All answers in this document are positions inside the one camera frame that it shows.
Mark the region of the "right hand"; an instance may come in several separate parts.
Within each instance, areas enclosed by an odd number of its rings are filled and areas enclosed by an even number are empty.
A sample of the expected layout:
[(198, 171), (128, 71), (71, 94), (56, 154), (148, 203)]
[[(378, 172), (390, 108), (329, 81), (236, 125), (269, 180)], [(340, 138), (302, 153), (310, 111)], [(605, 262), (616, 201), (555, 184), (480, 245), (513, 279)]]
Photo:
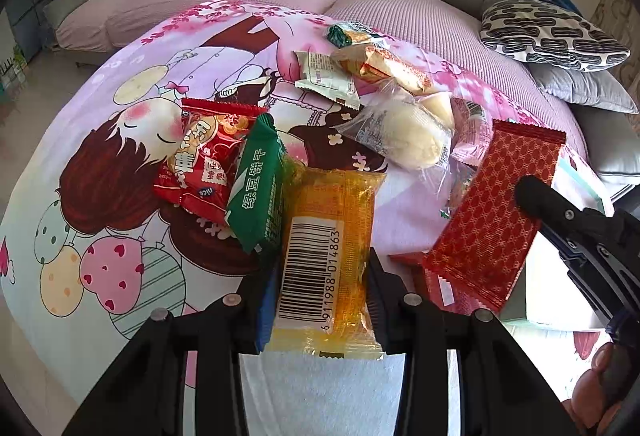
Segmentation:
[(563, 407), (577, 435), (639, 436), (638, 350), (612, 342), (601, 346)]

